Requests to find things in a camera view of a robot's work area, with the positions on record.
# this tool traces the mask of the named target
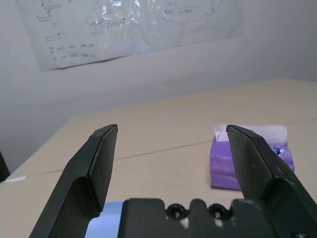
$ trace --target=table surface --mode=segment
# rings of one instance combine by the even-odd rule
[[[277,78],[74,117],[0,183],[1,234],[30,235],[67,162],[111,123],[119,132],[107,201],[156,197],[188,208],[201,198],[229,207],[240,192],[210,189],[213,128],[221,123],[287,125],[295,174],[317,201],[316,92],[317,83]]]

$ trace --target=blue object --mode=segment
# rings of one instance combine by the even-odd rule
[[[278,147],[276,147],[276,146],[273,146],[273,147],[272,147],[272,150],[273,150],[278,156],[279,156],[280,153],[281,153],[281,149],[278,148]]]
[[[100,216],[90,221],[85,238],[117,238],[123,201],[106,202]]]

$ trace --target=purple bag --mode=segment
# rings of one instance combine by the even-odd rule
[[[294,171],[292,155],[287,147],[286,127],[284,127],[285,131],[283,128],[280,128],[281,126],[261,126],[260,129],[257,129],[258,127],[256,126],[242,127],[253,130],[255,133],[263,136],[271,149]],[[270,130],[269,133],[267,133],[268,131],[263,131],[265,127]],[[210,151],[211,187],[240,190],[233,168],[229,140],[226,140],[225,128],[226,125],[215,128],[215,136]]]

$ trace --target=handwriting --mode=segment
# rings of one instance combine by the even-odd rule
[[[75,48],[94,48],[94,43],[81,43],[79,45],[69,45],[69,46],[60,46],[57,48],[58,51],[64,51],[66,49],[75,49]],[[50,51],[54,51],[53,46],[49,47]]]
[[[49,50],[50,50],[51,54],[54,54],[54,46],[50,46]]]
[[[199,21],[204,16],[204,12],[197,7],[178,7],[174,9],[163,9],[157,16],[161,24],[179,25]]]
[[[93,54],[93,53],[90,53],[90,54],[88,54],[88,53],[73,53],[73,54],[70,54],[70,57],[71,58],[81,58],[81,57],[94,58],[94,57],[96,57],[96,54]],[[65,55],[60,57],[61,60],[65,60],[67,58],[68,58],[68,56],[65,56]]]

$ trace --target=paper sheet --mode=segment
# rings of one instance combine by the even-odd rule
[[[240,0],[17,0],[40,70],[242,32]]]

